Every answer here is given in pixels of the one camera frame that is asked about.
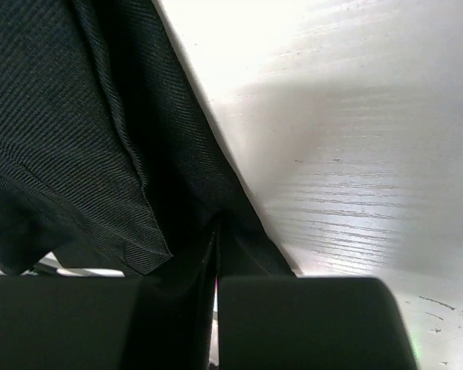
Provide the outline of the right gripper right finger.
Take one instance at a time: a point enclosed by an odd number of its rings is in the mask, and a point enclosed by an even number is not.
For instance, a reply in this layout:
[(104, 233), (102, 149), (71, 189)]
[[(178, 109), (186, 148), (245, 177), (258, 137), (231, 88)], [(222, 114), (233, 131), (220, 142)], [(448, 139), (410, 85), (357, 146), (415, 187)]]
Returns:
[(381, 280), (268, 274), (229, 230), (216, 249), (222, 369), (416, 368)]

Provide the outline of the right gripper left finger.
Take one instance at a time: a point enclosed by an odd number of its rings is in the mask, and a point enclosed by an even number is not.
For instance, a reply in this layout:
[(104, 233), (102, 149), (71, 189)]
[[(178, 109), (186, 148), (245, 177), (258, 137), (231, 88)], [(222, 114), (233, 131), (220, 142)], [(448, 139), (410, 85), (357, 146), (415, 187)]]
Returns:
[(0, 369), (205, 369), (218, 224), (145, 277), (0, 276)]

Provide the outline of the black pleated skirt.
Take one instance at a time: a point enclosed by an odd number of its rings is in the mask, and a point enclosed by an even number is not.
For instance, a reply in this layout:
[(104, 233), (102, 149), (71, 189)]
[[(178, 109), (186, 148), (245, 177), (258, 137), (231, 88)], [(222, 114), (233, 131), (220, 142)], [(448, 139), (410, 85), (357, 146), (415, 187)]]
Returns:
[(150, 1), (0, 1), (0, 268), (48, 253), (147, 275), (216, 220), (292, 270), (223, 155)]

